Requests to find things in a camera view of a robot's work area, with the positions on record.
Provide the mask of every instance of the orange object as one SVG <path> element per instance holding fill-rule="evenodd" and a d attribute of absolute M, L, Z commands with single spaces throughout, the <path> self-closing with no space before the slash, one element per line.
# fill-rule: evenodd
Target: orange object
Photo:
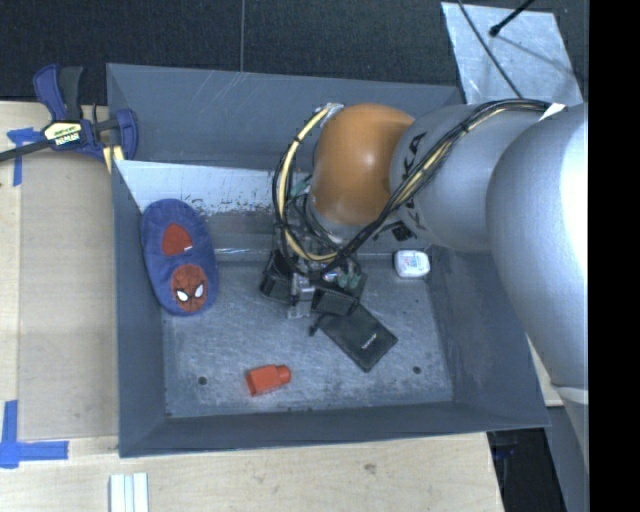
<path fill-rule="evenodd" d="M 165 256 L 175 256 L 182 254 L 187 249 L 193 247 L 193 242 L 187 230 L 172 222 L 167 226 L 167 230 L 162 237 L 162 252 Z"/>
<path fill-rule="evenodd" d="M 391 197 L 391 157 L 413 121 L 409 114 L 374 103 L 352 105 L 327 121 L 309 192 L 322 217 L 341 226 L 378 218 Z"/>
<path fill-rule="evenodd" d="M 256 396 L 290 382 L 291 370 L 285 365 L 271 364 L 250 370 L 246 379 L 251 396 Z"/>

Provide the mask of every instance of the small white box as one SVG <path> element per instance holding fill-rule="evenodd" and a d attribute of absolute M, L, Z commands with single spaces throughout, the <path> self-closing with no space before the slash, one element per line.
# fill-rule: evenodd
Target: small white box
<path fill-rule="evenodd" d="M 398 251 L 393 257 L 393 263 L 400 277 L 423 277 L 431 270 L 429 257 L 422 251 Z"/>

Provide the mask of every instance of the spiderman slipper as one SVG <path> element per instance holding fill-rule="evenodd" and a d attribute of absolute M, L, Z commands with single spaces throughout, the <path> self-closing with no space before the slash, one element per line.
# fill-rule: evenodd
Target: spiderman slipper
<path fill-rule="evenodd" d="M 153 291 L 173 315 L 193 315 L 218 294 L 218 265 L 204 222 L 188 204 L 162 199 L 142 215 L 144 261 Z"/>

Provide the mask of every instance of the red patch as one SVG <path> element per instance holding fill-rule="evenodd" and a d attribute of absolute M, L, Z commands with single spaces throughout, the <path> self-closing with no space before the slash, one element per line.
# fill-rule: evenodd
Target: red patch
<path fill-rule="evenodd" d="M 182 254 L 193 247 L 193 242 L 186 229 L 177 224 L 169 224 L 162 237 L 162 252 L 167 256 Z"/>

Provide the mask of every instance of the slipper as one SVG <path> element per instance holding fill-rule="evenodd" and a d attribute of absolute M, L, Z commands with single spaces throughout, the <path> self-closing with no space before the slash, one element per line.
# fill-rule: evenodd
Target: slipper
<path fill-rule="evenodd" d="M 218 265 L 198 213 L 177 199 L 162 199 L 144 211 L 140 229 L 147 273 L 162 307 L 179 316 L 210 307 L 218 294 Z"/>

